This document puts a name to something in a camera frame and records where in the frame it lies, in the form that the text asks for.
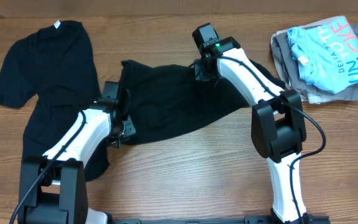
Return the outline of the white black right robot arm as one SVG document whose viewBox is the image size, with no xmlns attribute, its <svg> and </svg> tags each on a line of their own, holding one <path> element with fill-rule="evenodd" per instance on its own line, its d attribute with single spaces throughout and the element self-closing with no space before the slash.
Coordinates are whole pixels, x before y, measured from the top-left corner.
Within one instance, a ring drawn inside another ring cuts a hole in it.
<svg viewBox="0 0 358 224">
<path fill-rule="evenodd" d="M 199 26 L 192 37 L 201 59 L 196 77 L 227 79 L 252 108 L 251 138 L 268 164 L 273 188 L 271 214 L 247 217 L 246 223 L 315 223 L 301 195 L 300 157 L 306 139 L 301 99 L 266 78 L 232 37 L 222 39 L 211 24 Z"/>
</svg>

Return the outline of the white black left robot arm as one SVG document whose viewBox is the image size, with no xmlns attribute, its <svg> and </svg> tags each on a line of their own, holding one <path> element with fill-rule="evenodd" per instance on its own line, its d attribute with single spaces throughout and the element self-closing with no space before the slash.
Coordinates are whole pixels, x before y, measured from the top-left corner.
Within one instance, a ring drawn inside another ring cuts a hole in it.
<svg viewBox="0 0 358 224">
<path fill-rule="evenodd" d="M 88 206 L 85 166 L 103 144 L 120 147 L 135 128 L 131 94 L 106 82 L 100 98 L 80 110 L 66 134 L 42 156 L 21 165 L 19 202 L 10 223 L 112 223 L 109 213 Z"/>
</svg>

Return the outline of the black polo shirt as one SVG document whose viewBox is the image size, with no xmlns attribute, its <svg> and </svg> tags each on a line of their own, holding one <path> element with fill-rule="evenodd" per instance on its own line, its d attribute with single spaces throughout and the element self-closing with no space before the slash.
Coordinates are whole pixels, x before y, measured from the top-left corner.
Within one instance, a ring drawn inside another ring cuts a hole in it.
<svg viewBox="0 0 358 224">
<path fill-rule="evenodd" d="M 227 79 L 198 81 L 194 68 L 125 60 L 119 80 L 135 134 L 124 144 L 162 141 L 203 128 L 249 104 Z"/>
</svg>

